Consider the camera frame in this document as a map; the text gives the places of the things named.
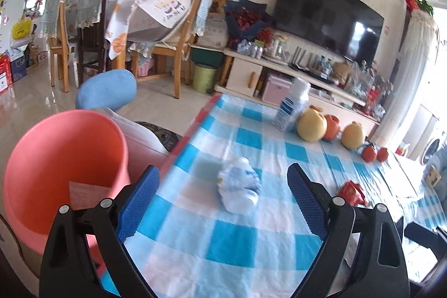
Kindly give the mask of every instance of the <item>yellow bag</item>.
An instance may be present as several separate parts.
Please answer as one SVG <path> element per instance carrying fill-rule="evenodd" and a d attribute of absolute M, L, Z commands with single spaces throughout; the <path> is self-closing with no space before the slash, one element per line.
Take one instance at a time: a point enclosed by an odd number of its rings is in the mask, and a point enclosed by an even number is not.
<path fill-rule="evenodd" d="M 14 40 L 21 40 L 22 38 L 28 37 L 31 34 L 32 29 L 33 21 L 22 18 L 13 25 L 11 36 Z"/>

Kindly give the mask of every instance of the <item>cabinet handle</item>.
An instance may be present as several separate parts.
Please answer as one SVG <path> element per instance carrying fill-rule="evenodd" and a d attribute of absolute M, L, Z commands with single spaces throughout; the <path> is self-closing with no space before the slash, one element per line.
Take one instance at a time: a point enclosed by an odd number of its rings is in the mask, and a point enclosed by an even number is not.
<path fill-rule="evenodd" d="M 250 81 L 248 84 L 249 89 L 253 89 L 255 87 L 254 82 L 256 80 L 256 72 L 252 72 L 251 76 L 250 76 Z"/>

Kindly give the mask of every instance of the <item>blue and white tablecloth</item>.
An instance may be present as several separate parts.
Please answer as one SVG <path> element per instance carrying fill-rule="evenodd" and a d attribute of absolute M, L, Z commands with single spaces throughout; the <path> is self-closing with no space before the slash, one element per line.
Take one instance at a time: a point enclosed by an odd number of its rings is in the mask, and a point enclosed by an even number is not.
<path fill-rule="evenodd" d="M 417 183 L 415 175 L 409 179 L 408 166 L 395 157 L 365 164 L 339 140 L 306 143 L 273 127 L 275 114 L 223 95 L 175 160 L 125 242 L 160 298 L 289 298 L 322 244 L 287 185 L 287 169 L 296 162 L 331 195 L 352 180 L 370 202 L 385 203 L 395 221 L 447 225 L 435 192 L 421 184 L 421 174 Z M 259 204 L 246 216 L 227 212 L 217 192 L 218 171 L 236 156 L 249 159 L 262 183 Z M 102 282 L 118 294 L 108 273 Z"/>

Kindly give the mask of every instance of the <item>flower bouquet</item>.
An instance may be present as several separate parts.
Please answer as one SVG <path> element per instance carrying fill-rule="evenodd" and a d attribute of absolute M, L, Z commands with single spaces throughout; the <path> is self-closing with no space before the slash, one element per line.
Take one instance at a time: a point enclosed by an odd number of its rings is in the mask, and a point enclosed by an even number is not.
<path fill-rule="evenodd" d="M 253 41 L 266 25 L 271 23 L 272 17 L 265 13 L 266 8 L 266 4 L 249 0 L 227 1 L 224 11 L 231 49 L 236 50 L 242 40 Z"/>

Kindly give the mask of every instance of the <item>pink bucket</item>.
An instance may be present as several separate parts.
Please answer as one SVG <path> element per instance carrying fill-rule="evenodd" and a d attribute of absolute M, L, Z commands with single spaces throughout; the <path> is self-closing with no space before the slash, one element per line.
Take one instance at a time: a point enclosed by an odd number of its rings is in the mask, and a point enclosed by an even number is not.
<path fill-rule="evenodd" d="M 4 176 L 6 216 L 17 237 L 43 254 L 59 207 L 71 204 L 69 182 L 107 187 L 102 198 L 115 198 L 130 183 L 127 160 L 121 129 L 103 114 L 71 110 L 35 125 L 17 143 Z M 97 250 L 95 237 L 87 238 Z"/>

